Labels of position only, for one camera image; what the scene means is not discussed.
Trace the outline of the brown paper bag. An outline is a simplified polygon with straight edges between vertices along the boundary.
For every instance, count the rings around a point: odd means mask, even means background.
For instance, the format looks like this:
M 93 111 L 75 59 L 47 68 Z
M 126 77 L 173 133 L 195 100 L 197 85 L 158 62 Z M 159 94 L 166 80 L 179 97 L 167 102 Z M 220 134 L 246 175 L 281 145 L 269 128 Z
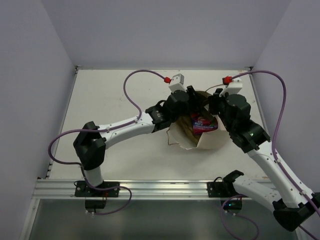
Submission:
M 209 113 L 208 97 L 210 93 L 198 90 L 197 97 L 200 101 L 198 111 L 181 116 L 176 122 L 172 123 L 166 131 L 167 144 L 178 145 L 185 150 L 217 150 L 223 147 L 229 140 L 229 134 L 217 115 Z M 204 132 L 201 135 L 194 135 L 192 128 L 191 114 L 201 114 L 212 120 L 216 117 L 218 129 L 211 132 Z

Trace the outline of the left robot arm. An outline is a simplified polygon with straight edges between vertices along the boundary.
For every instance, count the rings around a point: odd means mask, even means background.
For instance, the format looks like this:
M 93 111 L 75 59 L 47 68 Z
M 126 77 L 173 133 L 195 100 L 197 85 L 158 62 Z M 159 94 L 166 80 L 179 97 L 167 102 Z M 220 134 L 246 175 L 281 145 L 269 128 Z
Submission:
M 103 193 L 101 165 L 108 148 L 136 136 L 167 129 L 179 117 L 197 111 L 200 106 L 200 95 L 192 86 L 188 86 L 186 90 L 174 91 L 166 100 L 141 111 L 136 117 L 101 126 L 93 121 L 87 122 L 73 142 L 81 172 L 87 182 L 87 192 L 95 197 Z

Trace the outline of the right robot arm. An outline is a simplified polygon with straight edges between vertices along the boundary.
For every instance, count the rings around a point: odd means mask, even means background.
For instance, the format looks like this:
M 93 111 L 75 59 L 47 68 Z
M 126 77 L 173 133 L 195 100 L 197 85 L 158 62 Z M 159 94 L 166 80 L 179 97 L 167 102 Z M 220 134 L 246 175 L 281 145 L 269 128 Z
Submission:
M 240 94 L 208 98 L 209 112 L 222 120 L 232 142 L 254 160 L 274 185 L 266 187 L 240 171 L 228 174 L 223 183 L 227 196 L 237 193 L 269 209 L 287 231 L 295 231 L 305 220 L 320 211 L 320 194 L 313 192 L 290 169 L 267 132 L 251 120 L 251 106 Z

